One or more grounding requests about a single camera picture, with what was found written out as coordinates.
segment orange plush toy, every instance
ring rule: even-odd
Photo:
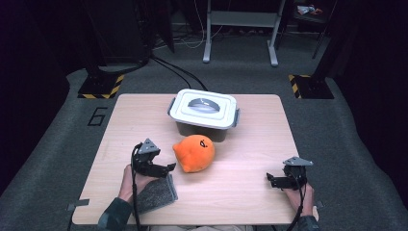
[[[208,167],[216,155],[213,142],[201,135],[184,138],[173,145],[173,150],[185,172],[197,172]]]

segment table top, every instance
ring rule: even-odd
[[[279,96],[231,94],[241,109],[237,127],[215,142],[212,164],[197,173],[180,165],[171,172],[178,200],[140,215],[143,225],[222,225],[291,223],[286,195],[272,188],[266,173],[284,176],[283,161],[298,156]],[[96,224],[117,196],[123,169],[134,146],[151,139],[161,152],[154,164],[177,163],[172,146],[184,137],[167,109],[175,94],[121,94],[96,153],[75,209],[75,224]],[[130,216],[129,223],[135,223]]]

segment wire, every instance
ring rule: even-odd
[[[134,166],[133,157],[135,156],[135,152],[137,149],[141,147],[142,143],[139,143],[133,148],[132,156],[131,156],[131,169],[132,169],[132,190],[133,190],[133,211],[136,220],[136,226],[138,227],[139,231],[143,231],[144,228],[140,224],[139,219],[139,211],[138,211],[138,186],[136,185],[135,178],[136,178],[136,171]]]
[[[289,226],[289,228],[287,229],[287,231],[291,231],[293,230],[294,226],[297,224],[297,221],[300,218],[300,214],[302,213],[303,210],[303,200],[304,200],[304,196],[306,195],[306,186],[305,186],[305,192],[304,194],[302,194],[302,189],[300,188],[299,182],[297,181],[297,179],[293,176],[294,181],[296,182],[297,188],[299,189],[299,194],[300,194],[300,205],[299,208],[297,209],[296,215],[294,216],[291,225]]]
[[[180,78],[182,78],[182,79],[187,83],[187,85],[189,86],[189,89],[191,89],[191,85],[190,85],[189,81],[187,81],[186,78],[184,78],[183,76],[181,76],[179,73],[177,73],[175,70],[171,69],[170,67],[164,65],[163,63],[161,63],[161,61],[157,60],[156,58],[152,57],[151,59],[152,59],[153,61],[155,61],[156,63],[158,63],[158,64],[164,66],[165,68],[171,70],[174,74],[178,75]]]
[[[197,13],[198,21],[200,22],[200,26],[201,26],[201,32],[202,32],[201,41],[198,42],[198,45],[189,46],[186,42],[184,42],[184,41],[181,39],[181,41],[183,41],[184,44],[185,44],[187,47],[191,48],[191,49],[197,48],[197,47],[200,46],[200,45],[204,42],[204,40],[205,40],[205,39],[204,39],[204,38],[205,38],[205,35],[204,35],[204,26],[203,26],[203,22],[201,21],[200,14],[198,13],[197,1],[196,1],[196,0],[194,0],[194,5],[195,5],[195,12]]]
[[[183,69],[183,68],[180,68],[180,67],[177,66],[177,65],[170,64],[170,63],[168,63],[168,62],[166,62],[166,61],[160,59],[159,57],[154,56],[153,54],[152,54],[152,56],[151,56],[151,59],[160,61],[160,62],[162,62],[162,63],[164,63],[164,64],[168,64],[168,65],[170,65],[170,66],[172,66],[172,67],[174,67],[174,68],[176,68],[176,69],[182,71],[183,73],[187,74],[187,75],[190,76],[192,79],[194,79],[195,81],[197,81],[198,84],[201,86],[202,89],[204,89],[205,91],[208,91],[208,89],[204,86],[204,84],[203,84],[195,75],[189,73],[187,70],[185,70],[185,69]]]

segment dark wall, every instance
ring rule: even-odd
[[[0,8],[0,193],[65,101],[69,84],[22,0]]]
[[[350,58],[335,80],[374,161],[408,208],[408,14],[403,1],[364,1]]]

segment black cable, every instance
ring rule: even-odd
[[[291,231],[293,230],[294,226],[297,224],[297,221],[300,218],[300,214],[302,213],[303,210],[303,200],[304,200],[304,196],[306,195],[306,186],[305,186],[305,193],[302,194],[302,189],[300,188],[299,182],[297,181],[297,179],[294,177],[294,175],[290,172],[291,176],[294,178],[294,181],[297,184],[297,188],[299,189],[299,193],[300,193],[300,205],[299,208],[297,209],[296,215],[294,216],[294,219],[292,220],[291,225],[289,226],[289,228],[287,229],[287,231]]]
[[[139,211],[138,211],[138,186],[136,185],[135,178],[136,178],[136,171],[133,158],[135,156],[135,152],[137,149],[141,148],[142,143],[139,143],[133,148],[132,157],[131,157],[131,167],[132,167],[132,190],[133,190],[133,211],[136,220],[136,226],[138,227],[138,231],[144,230],[140,224],[139,219]]]
[[[152,59],[156,59],[156,60],[158,60],[158,61],[160,61],[160,62],[162,62],[162,63],[164,63],[164,64],[168,64],[168,65],[170,65],[170,66],[172,66],[172,67],[174,67],[174,68],[176,68],[176,69],[182,71],[183,73],[187,74],[187,75],[190,76],[192,79],[194,79],[195,81],[197,81],[198,84],[201,86],[201,88],[203,88],[205,91],[208,91],[208,89],[204,86],[204,84],[203,84],[195,75],[189,73],[187,70],[185,70],[185,69],[183,69],[183,68],[180,68],[180,67],[177,66],[177,65],[170,64],[170,63],[168,63],[168,62],[166,62],[166,61],[160,59],[159,57],[157,57],[157,56],[155,56],[155,55],[153,55],[153,54],[152,54],[151,58],[152,58]]]
[[[155,61],[156,63],[158,63],[158,64],[164,66],[165,68],[171,70],[174,74],[178,75],[180,78],[182,78],[182,79],[187,83],[187,85],[189,86],[189,89],[191,89],[191,85],[190,85],[189,81],[187,81],[186,78],[184,78],[183,76],[181,76],[181,75],[180,75],[179,73],[177,73],[175,70],[173,70],[173,69],[171,69],[170,67],[164,65],[164,64],[161,63],[160,61],[156,60],[154,57],[152,57],[151,59],[152,59],[153,61]]]

